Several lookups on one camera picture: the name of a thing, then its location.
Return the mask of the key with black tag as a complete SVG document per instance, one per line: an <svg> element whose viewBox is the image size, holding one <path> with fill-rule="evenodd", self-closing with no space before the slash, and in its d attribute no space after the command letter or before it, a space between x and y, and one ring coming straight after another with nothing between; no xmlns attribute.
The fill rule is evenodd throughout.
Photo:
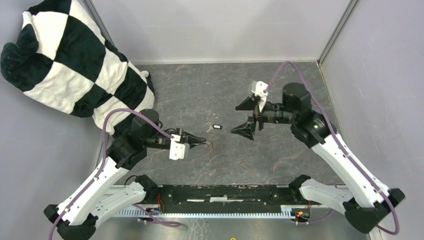
<svg viewBox="0 0 424 240"><path fill-rule="evenodd" d="M223 126L219 125L219 124L211 124L208 129L207 129L207 133L211 132L212 130L222 130Z"/></svg>

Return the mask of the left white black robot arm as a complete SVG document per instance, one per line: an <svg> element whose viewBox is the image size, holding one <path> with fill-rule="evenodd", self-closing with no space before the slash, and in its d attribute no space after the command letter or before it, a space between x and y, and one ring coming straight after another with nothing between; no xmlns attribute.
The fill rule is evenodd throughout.
<svg viewBox="0 0 424 240"><path fill-rule="evenodd" d="M117 180L147 156L149 148L168 150L169 159L182 160L191 148L207 142L181 128L163 130L159 114L153 109L112 110L104 120L104 128L118 112L135 116L130 127L103 150L101 162L71 196L60 204L48 205L43 211L53 224L52 230L64 240L88 240L102 223L128 206L156 200L158 186L147 175L137 176L124 189L103 198Z"/></svg>

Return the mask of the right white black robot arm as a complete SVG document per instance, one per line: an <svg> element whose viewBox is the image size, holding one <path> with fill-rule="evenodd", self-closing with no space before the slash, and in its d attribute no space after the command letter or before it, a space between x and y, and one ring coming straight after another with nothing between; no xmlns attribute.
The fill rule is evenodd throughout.
<svg viewBox="0 0 424 240"><path fill-rule="evenodd" d="M359 232L368 234L404 200L400 189L389 188L360 162L327 116L313 110L313 98L303 84L286 84L280 103L271 103L267 98L268 85L252 82L250 96L236 107L252 115L231 133L252 140L266 123L290 125L295 138L320 156L346 186L339 189L301 175L289 185L288 196L293 203L307 200L322 204L343 214Z"/></svg>

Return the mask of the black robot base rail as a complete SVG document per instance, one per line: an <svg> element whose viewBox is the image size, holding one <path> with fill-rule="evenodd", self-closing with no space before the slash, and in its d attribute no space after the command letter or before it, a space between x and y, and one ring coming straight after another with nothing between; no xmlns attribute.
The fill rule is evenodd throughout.
<svg viewBox="0 0 424 240"><path fill-rule="evenodd" d="M146 190L140 204L166 214L276 214L281 206L310 203L288 185L158 185L145 174L134 182Z"/></svg>

